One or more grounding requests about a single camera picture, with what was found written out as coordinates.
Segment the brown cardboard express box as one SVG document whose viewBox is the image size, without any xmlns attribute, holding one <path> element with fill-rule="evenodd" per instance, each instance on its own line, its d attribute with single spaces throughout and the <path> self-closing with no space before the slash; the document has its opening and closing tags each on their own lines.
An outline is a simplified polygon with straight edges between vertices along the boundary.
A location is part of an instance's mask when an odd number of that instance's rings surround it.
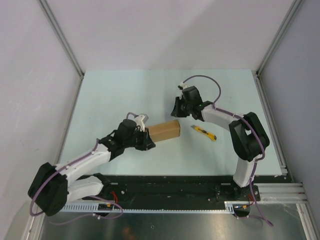
<svg viewBox="0 0 320 240">
<path fill-rule="evenodd" d="M 152 125 L 148 127 L 148 130 L 154 143 L 177 138 L 181 134 L 181 126 L 178 120 Z"/>
</svg>

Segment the yellow utility knife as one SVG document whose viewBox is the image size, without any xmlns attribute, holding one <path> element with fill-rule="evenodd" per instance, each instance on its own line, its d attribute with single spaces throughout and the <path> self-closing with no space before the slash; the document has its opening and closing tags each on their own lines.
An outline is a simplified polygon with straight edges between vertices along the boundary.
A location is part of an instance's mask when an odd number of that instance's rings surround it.
<svg viewBox="0 0 320 240">
<path fill-rule="evenodd" d="M 215 142 L 217 140 L 216 135 L 214 135 L 211 132 L 206 131 L 205 129 L 197 126 L 197 125 L 191 125 L 190 126 L 192 129 L 194 129 L 195 131 L 197 131 L 198 133 L 208 137 L 211 141 Z"/>
</svg>

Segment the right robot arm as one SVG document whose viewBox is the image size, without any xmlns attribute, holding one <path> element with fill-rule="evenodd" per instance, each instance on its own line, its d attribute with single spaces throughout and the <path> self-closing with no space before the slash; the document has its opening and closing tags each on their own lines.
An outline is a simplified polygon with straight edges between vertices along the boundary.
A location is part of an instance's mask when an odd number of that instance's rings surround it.
<svg viewBox="0 0 320 240">
<path fill-rule="evenodd" d="M 233 181 L 236 185 L 230 188 L 231 196 L 242 201 L 249 194 L 248 185 L 253 182 L 258 161 L 263 160 L 270 139 L 254 112 L 244 115 L 231 113 L 215 107 L 210 101 L 203 101 L 195 86 L 178 86 L 181 95 L 175 98 L 171 116 L 193 119 L 215 124 L 230 133 L 232 146 L 238 156 Z"/>
</svg>

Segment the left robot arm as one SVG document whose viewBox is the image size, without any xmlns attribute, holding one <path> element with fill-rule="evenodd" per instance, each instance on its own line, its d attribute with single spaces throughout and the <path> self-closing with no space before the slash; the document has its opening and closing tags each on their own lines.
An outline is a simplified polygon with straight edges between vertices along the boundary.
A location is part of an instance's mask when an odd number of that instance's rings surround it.
<svg viewBox="0 0 320 240">
<path fill-rule="evenodd" d="M 125 149 L 148 151 L 155 148 L 149 129 L 145 126 L 147 120 L 148 116 L 143 113 L 134 115 L 133 119 L 126 118 L 117 129 L 97 139 L 94 147 L 83 156 L 65 164 L 42 164 L 27 192 L 31 198 L 30 215 L 39 215 L 33 211 L 34 205 L 40 208 L 41 214 L 50 217 L 75 200 L 86 197 L 107 199 L 111 188 L 100 177 L 92 175 L 83 179 L 82 176 L 119 157 Z"/>
</svg>

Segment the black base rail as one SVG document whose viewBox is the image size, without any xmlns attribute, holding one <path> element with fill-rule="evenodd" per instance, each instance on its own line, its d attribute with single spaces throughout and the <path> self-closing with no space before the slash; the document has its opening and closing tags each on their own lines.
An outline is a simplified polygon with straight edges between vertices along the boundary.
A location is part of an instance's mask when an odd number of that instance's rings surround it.
<svg viewBox="0 0 320 240">
<path fill-rule="evenodd" d="M 117 200 L 117 203 L 150 203 L 152 206 L 204 203 L 205 201 L 246 202 L 255 196 L 259 201 L 260 193 L 256 184 L 291 183 L 289 176 L 255 176 L 253 187 L 238 187 L 230 175 L 223 176 L 134 176 L 103 175 L 104 188 L 98 197 Z"/>
</svg>

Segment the right aluminium frame post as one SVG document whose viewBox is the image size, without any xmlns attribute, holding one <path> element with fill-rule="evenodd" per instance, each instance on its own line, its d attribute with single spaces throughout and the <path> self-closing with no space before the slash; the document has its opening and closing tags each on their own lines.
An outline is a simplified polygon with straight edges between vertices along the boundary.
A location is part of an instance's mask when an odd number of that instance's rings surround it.
<svg viewBox="0 0 320 240">
<path fill-rule="evenodd" d="M 304 4 L 304 0 L 294 0 L 289 7 L 283 21 L 281 22 L 274 38 L 271 41 L 265 55 L 262 58 L 261 63 L 259 64 L 255 74 L 260 77 L 268 65 L 269 61 L 273 57 L 274 53 L 276 52 L 277 48 L 279 47 L 281 41 L 285 37 L 287 31 L 289 30 L 291 24 L 293 23 L 295 17 L 297 16 L 299 10 L 301 9 L 302 5 Z"/>
</svg>

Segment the aluminium frame post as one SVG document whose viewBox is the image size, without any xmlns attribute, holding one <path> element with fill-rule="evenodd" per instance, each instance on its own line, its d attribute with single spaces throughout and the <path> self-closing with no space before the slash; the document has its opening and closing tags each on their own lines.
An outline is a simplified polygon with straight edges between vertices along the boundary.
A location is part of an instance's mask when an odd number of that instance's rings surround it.
<svg viewBox="0 0 320 240">
<path fill-rule="evenodd" d="M 41 10 L 43 11 L 48 23 L 50 24 L 54 34 L 56 35 L 62 49 L 68 57 L 71 65 L 73 66 L 77 75 L 82 79 L 85 73 L 82 70 L 79 61 L 77 60 L 76 55 L 74 54 L 74 51 L 72 50 L 51 6 L 49 5 L 47 0 L 37 0 L 37 2 Z"/>
<path fill-rule="evenodd" d="M 269 61 L 273 57 L 274 53 L 276 52 L 277 48 L 279 47 L 281 41 L 285 37 L 287 31 L 289 30 L 291 24 L 293 23 L 295 17 L 297 16 L 299 10 L 301 9 L 302 5 L 304 4 L 304 0 L 294 0 L 289 7 L 283 21 L 281 22 L 274 38 L 271 41 L 265 55 L 262 58 L 261 63 L 259 64 L 255 74 L 260 77 L 268 65 Z"/>
</svg>

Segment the left aluminium frame post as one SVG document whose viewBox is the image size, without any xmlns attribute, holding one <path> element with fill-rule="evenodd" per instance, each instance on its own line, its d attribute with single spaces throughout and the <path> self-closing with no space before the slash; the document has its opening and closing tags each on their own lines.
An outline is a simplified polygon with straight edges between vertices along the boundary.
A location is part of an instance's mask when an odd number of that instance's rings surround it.
<svg viewBox="0 0 320 240">
<path fill-rule="evenodd" d="M 74 54 L 74 51 L 72 50 L 51 6 L 49 5 L 47 0 L 37 0 L 37 2 L 41 10 L 43 11 L 48 23 L 50 24 L 54 34 L 56 35 L 62 49 L 68 57 L 71 65 L 73 66 L 77 75 L 82 79 L 85 73 L 82 70 L 79 61 L 77 60 L 76 55 Z"/>
</svg>

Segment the aluminium front cross rail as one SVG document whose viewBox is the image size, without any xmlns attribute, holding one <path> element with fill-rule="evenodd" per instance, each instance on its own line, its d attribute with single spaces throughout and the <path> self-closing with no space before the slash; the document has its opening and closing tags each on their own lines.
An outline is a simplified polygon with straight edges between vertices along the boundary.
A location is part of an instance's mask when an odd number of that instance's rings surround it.
<svg viewBox="0 0 320 240">
<path fill-rule="evenodd" d="M 264 204 L 302 204 L 308 197 L 302 183 L 256 183 Z"/>
</svg>

